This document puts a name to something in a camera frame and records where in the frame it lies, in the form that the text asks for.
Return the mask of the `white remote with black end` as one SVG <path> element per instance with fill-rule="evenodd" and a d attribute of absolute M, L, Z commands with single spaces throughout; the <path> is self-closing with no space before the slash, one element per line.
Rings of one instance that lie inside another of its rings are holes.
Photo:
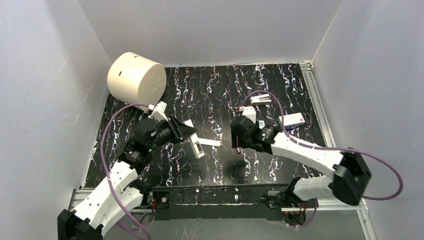
<path fill-rule="evenodd" d="M 199 137 L 198 137 L 197 133 L 196 132 L 193 133 L 188 138 L 188 140 L 189 140 L 190 146 L 191 146 L 191 148 L 193 150 L 193 153 L 194 153 L 195 158 L 196 159 L 202 158 L 205 155 L 205 152 L 204 152 L 204 150 L 202 148 L 202 145 L 201 145 L 201 143 L 199 141 Z"/>

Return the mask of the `white remote control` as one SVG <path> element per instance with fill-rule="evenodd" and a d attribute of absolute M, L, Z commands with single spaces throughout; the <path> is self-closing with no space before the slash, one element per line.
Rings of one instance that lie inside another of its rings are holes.
<path fill-rule="evenodd" d="M 205 145 L 205 146 L 212 146 L 212 147 L 220 147 L 221 146 L 221 142 L 218 141 L 218 140 L 199 138 L 198 141 L 201 145 Z"/>

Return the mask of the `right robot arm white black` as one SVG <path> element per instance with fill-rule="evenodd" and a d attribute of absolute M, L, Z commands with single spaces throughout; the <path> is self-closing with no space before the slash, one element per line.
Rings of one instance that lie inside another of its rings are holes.
<path fill-rule="evenodd" d="M 337 199 L 357 206 L 372 177 L 362 155 L 353 149 L 328 150 L 289 137 L 278 126 L 260 128 L 244 115 L 234 120 L 230 129 L 234 149 L 285 157 L 322 173 L 319 177 L 293 179 L 282 195 L 284 200 Z"/>

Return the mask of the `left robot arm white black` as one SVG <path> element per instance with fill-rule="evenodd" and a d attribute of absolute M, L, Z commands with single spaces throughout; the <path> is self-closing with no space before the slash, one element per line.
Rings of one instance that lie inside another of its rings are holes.
<path fill-rule="evenodd" d="M 166 144 L 178 144 L 196 134 L 197 129 L 173 115 L 160 122 L 151 118 L 139 121 L 123 152 L 101 183 L 72 210 L 57 217 L 60 240 L 102 240 L 124 215 L 139 207 L 152 187 L 139 179 L 153 159 L 153 151 Z"/>

